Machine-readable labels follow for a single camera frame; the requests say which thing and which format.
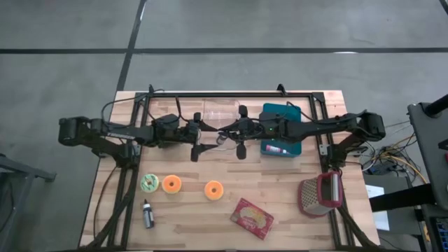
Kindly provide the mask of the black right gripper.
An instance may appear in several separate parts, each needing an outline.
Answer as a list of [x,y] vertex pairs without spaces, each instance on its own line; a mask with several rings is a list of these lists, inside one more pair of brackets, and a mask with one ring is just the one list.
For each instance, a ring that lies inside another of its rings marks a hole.
[[221,127],[219,132],[237,132],[233,140],[227,139],[223,144],[224,147],[237,147],[237,158],[244,160],[246,158],[246,147],[244,142],[251,139],[264,139],[265,128],[259,122],[259,119],[249,117],[248,109],[245,105],[239,106],[240,119],[234,121],[230,125]]

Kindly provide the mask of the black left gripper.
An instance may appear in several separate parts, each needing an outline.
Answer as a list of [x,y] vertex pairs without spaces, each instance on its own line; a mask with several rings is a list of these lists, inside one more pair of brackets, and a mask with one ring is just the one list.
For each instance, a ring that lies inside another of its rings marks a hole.
[[197,162],[200,156],[200,151],[208,151],[218,147],[217,144],[198,144],[200,130],[204,132],[218,132],[218,129],[206,124],[203,120],[199,122],[198,126],[194,120],[186,120],[180,111],[178,113],[179,118],[186,122],[186,125],[178,128],[177,142],[181,144],[191,144],[190,160],[192,162]]

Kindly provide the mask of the orange frosted toy donut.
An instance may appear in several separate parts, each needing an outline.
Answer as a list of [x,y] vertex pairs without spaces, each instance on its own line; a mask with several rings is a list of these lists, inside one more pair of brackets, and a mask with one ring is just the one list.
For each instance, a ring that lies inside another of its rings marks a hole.
[[176,175],[168,175],[162,181],[162,189],[168,194],[176,194],[181,190],[182,180]]
[[205,196],[211,200],[219,200],[224,194],[223,185],[219,181],[209,181],[204,187]]

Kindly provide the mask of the green frosted toy donut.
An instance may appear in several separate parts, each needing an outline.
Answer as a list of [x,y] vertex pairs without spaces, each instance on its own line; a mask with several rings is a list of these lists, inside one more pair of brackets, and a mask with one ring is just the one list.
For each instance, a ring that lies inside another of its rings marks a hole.
[[145,193],[154,193],[160,185],[159,178],[154,174],[145,174],[141,178],[140,186]]

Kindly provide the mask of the red cookie package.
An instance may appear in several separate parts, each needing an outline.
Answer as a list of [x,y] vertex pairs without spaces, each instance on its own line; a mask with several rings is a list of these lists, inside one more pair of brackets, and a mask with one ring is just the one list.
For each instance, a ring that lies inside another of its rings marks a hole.
[[230,220],[257,238],[264,240],[269,234],[274,217],[244,198],[240,198]]

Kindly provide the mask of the clear plastic container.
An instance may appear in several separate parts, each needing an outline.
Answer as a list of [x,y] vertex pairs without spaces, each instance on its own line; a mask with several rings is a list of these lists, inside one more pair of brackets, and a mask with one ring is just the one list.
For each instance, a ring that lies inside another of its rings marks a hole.
[[[234,121],[240,118],[239,114],[240,103],[236,99],[218,99],[210,98],[204,100],[204,112],[202,114],[202,120],[216,129],[230,125]],[[216,144],[218,137],[217,132],[202,132],[200,143],[201,144]],[[214,148],[214,151],[229,151],[234,150],[236,147],[224,147],[223,145]]]

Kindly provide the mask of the black slotted plastic basket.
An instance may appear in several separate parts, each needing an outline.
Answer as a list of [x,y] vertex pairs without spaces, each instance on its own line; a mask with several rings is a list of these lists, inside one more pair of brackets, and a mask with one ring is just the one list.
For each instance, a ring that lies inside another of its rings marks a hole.
[[178,140],[179,117],[173,113],[154,119],[152,125],[155,128],[155,136],[159,148],[173,146]]

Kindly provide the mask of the blue plastic bin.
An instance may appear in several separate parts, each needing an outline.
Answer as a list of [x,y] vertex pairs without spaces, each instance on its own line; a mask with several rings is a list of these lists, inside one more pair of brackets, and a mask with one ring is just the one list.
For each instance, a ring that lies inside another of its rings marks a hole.
[[[301,110],[300,107],[296,106],[293,108],[290,105],[280,105],[280,104],[271,104],[271,103],[265,103],[263,105],[263,112],[270,112],[270,113],[279,113],[284,114],[286,113],[286,119],[292,120],[292,121],[301,121]],[[272,145],[276,147],[283,148],[288,151],[288,154],[282,155],[278,153],[269,153],[266,151],[266,145]],[[260,145],[260,152],[263,155],[273,155],[273,156],[280,156],[285,158],[295,158],[299,156],[302,152],[302,144],[300,142],[298,143],[286,143],[282,141],[274,141],[274,140],[262,140]]]

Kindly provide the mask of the white paper sheet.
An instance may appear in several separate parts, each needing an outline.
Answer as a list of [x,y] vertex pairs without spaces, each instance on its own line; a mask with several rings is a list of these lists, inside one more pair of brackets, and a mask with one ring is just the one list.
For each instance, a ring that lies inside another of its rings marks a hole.
[[[384,194],[384,189],[379,186],[366,185],[367,196],[369,198],[381,196]],[[374,223],[378,230],[389,231],[389,219],[387,211],[378,211],[373,213]]]

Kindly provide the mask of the black flat bar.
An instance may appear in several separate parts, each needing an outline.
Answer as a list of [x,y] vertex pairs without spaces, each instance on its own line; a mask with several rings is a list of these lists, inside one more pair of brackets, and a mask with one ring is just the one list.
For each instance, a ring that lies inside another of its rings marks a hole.
[[436,200],[430,184],[418,185],[406,190],[370,198],[370,206],[373,212],[434,203],[436,203]]

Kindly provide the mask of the grey metal stand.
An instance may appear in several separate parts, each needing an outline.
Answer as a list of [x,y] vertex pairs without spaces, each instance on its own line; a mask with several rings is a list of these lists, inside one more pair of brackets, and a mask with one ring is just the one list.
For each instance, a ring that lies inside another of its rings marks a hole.
[[53,182],[56,173],[30,167],[29,165],[12,160],[4,154],[0,154],[0,181],[1,174],[5,174],[4,181],[7,181],[11,176],[16,176],[23,180],[17,190],[14,190],[12,182],[8,184],[11,208],[5,221],[0,225],[0,252],[8,252],[11,247],[13,235],[17,230],[19,218],[25,209],[27,197],[34,179],[41,178],[45,182]]

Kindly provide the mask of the grey equipment cart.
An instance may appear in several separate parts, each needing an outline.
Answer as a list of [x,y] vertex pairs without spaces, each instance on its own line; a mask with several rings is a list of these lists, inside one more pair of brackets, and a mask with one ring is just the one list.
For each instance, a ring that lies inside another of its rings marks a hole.
[[417,198],[433,252],[448,252],[448,94],[407,107],[428,182]]

